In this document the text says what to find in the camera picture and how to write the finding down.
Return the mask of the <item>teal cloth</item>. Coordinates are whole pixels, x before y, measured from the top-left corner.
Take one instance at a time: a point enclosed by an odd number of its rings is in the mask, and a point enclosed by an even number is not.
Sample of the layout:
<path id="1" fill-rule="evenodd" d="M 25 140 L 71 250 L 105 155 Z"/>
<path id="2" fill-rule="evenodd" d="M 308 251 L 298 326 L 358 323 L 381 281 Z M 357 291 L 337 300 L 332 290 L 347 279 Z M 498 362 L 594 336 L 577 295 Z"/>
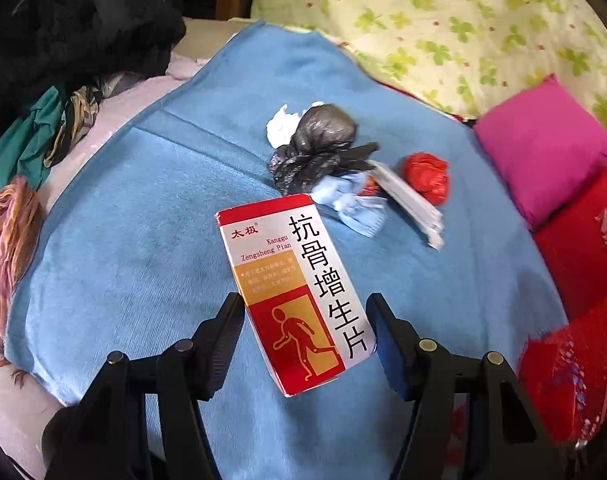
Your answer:
<path id="1" fill-rule="evenodd" d="M 0 137 L 0 189 L 20 174 L 38 191 L 50 172 L 43 162 L 63 110 L 60 90 L 52 86 L 5 130 Z"/>

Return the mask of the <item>white printed medicine box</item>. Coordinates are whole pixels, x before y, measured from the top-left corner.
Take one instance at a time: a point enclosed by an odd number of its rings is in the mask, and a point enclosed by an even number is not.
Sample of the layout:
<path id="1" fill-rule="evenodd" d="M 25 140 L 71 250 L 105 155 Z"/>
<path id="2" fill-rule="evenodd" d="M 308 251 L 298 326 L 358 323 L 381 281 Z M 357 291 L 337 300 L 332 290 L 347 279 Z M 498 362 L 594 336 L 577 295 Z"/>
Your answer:
<path id="1" fill-rule="evenodd" d="M 419 195 L 395 171 L 374 159 L 367 161 L 377 184 L 413 219 L 426 236 L 427 245 L 440 250 L 443 247 L 443 221 L 441 212 L 426 198 Z"/>

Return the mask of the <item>red Nilrich tote bag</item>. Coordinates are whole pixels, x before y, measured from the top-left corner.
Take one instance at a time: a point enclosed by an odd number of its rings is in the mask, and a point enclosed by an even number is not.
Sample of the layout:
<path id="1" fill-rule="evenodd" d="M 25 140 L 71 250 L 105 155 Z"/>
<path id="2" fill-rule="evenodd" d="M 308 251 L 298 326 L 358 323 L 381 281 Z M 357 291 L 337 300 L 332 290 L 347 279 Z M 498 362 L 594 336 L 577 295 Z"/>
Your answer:
<path id="1" fill-rule="evenodd" d="M 607 170 L 535 232 L 568 323 L 529 339 L 518 377 L 556 444 L 607 419 Z"/>

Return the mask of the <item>white tissue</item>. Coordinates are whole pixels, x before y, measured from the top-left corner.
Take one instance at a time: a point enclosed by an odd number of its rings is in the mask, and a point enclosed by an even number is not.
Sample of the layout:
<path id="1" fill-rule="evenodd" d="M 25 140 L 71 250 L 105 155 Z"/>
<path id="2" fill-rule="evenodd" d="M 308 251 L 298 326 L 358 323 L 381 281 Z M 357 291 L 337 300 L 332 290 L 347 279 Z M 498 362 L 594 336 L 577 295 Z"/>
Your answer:
<path id="1" fill-rule="evenodd" d="M 290 113 L 287 110 L 288 105 L 283 104 L 266 125 L 267 140 L 271 145 L 271 148 L 276 150 L 280 146 L 290 143 L 290 139 L 294 136 L 299 122 L 302 120 L 302 116 L 304 116 L 311 107 L 320 105 L 323 105 L 322 101 L 315 101 L 302 112 Z"/>

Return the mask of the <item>green clover quilt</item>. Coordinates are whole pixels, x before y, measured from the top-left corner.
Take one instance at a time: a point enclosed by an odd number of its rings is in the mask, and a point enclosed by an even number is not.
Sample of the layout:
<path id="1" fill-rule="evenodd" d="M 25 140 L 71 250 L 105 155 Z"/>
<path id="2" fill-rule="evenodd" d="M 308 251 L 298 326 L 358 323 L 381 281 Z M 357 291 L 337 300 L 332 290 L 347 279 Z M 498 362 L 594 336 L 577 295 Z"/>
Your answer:
<path id="1" fill-rule="evenodd" d="M 316 30 L 464 119 L 554 75 L 607 130 L 607 28 L 587 0 L 253 0 L 252 15 Z"/>

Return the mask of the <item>magenta pillow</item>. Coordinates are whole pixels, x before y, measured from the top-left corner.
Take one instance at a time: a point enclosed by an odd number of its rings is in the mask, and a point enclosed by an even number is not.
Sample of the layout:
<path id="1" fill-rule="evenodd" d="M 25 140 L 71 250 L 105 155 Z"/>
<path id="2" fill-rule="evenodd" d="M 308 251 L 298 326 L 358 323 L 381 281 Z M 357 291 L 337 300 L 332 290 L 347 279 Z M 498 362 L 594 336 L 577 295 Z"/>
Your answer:
<path id="1" fill-rule="evenodd" d="M 607 130 L 550 74 L 474 131 L 532 231 L 607 168 Z"/>

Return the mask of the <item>light blue wrapper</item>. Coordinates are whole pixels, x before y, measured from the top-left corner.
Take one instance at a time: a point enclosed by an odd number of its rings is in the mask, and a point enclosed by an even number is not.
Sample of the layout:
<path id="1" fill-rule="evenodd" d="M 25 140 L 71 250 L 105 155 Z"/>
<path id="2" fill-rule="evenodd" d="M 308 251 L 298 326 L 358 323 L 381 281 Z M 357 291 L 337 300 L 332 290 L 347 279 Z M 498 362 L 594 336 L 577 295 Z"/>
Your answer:
<path id="1" fill-rule="evenodd" d="M 384 226 L 387 200 L 367 172 L 326 176 L 311 191 L 313 202 L 331 208 L 338 219 L 354 232 L 373 237 Z"/>

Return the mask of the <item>red plastic bag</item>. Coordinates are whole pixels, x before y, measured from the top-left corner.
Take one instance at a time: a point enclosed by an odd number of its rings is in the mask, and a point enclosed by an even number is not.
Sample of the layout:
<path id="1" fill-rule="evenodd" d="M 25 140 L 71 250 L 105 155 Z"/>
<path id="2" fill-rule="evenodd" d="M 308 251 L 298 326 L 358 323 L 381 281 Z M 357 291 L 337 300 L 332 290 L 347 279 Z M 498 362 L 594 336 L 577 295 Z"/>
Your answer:
<path id="1" fill-rule="evenodd" d="M 450 179 L 448 162 L 429 153 L 418 152 L 403 162 L 405 182 L 433 206 L 440 206 L 448 198 Z"/>

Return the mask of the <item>red white medicine box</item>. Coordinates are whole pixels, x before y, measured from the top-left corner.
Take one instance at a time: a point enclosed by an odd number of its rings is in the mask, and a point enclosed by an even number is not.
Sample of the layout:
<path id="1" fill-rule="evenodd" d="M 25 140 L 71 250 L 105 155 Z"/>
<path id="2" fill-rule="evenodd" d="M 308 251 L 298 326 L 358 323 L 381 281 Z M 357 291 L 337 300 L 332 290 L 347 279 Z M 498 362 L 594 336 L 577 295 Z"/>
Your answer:
<path id="1" fill-rule="evenodd" d="M 284 396 L 317 388 L 372 356 L 374 330 L 310 196 L 237 206 L 216 219 Z"/>

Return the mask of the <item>pink bed sheet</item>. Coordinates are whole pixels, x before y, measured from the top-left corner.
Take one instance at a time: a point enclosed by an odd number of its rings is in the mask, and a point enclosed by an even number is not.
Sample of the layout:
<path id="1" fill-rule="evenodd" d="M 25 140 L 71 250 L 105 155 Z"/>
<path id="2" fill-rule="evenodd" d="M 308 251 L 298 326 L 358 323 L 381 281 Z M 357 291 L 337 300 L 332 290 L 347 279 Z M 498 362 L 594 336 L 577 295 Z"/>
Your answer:
<path id="1" fill-rule="evenodd" d="M 67 185 L 96 151 L 126 122 L 148 105 L 192 78 L 207 61 L 174 54 L 164 76 L 146 79 L 112 96 L 100 105 L 94 126 L 62 162 L 50 171 L 38 192 L 51 209 Z M 0 368 L 0 445 L 32 478 L 46 474 L 41 455 L 41 436 L 46 423 L 61 408 L 31 376 L 20 384 L 11 377 L 11 365 Z"/>

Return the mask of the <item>blue towel blanket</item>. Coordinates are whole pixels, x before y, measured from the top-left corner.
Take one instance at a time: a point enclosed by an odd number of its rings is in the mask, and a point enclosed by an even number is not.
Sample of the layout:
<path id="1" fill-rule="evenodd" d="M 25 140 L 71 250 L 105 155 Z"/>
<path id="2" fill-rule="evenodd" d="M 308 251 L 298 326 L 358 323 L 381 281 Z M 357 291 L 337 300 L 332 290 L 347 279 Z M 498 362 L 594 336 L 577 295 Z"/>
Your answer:
<path id="1" fill-rule="evenodd" d="M 279 193 L 268 121 L 282 106 L 333 104 L 389 167 L 416 152 L 449 166 L 443 246 L 397 205 L 381 231 L 329 207 L 289 214 L 278 240 L 300 263 L 346 372 L 297 396 L 271 377 L 252 324 L 223 389 L 200 411 L 226 479 L 385 479 L 411 405 L 387 384 L 366 324 L 379 292 L 450 352 L 515 364 L 526 340 L 566 322 L 509 193 L 460 122 L 391 90 L 322 36 L 242 30 L 191 80 L 122 127 L 46 217 L 18 285 L 5 353 L 58 400 L 78 402 L 110 351 L 154 356 L 190 336 L 236 288 L 217 214 Z"/>

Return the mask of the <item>striped brown scarf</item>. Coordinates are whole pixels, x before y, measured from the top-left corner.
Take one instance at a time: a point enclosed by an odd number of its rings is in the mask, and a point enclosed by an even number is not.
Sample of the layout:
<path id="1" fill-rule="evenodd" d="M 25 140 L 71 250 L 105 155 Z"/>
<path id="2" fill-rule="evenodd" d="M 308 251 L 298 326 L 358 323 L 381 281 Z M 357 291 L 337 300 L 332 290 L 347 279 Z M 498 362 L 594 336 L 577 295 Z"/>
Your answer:
<path id="1" fill-rule="evenodd" d="M 25 177 L 18 174 L 0 189 L 0 363 L 13 295 L 34 256 L 43 219 L 38 195 Z"/>

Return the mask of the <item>black plastic bag wad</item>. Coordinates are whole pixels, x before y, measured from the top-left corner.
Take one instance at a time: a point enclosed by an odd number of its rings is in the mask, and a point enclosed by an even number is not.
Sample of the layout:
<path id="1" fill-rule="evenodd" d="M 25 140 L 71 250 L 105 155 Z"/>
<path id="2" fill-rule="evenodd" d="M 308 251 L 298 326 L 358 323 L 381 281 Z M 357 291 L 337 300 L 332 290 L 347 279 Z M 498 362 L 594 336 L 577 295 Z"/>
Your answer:
<path id="1" fill-rule="evenodd" d="M 333 104 L 311 107 L 290 139 L 273 153 L 267 168 L 283 195 L 310 193 L 326 176 L 340 177 L 367 171 L 376 142 L 358 145 L 357 123 Z"/>

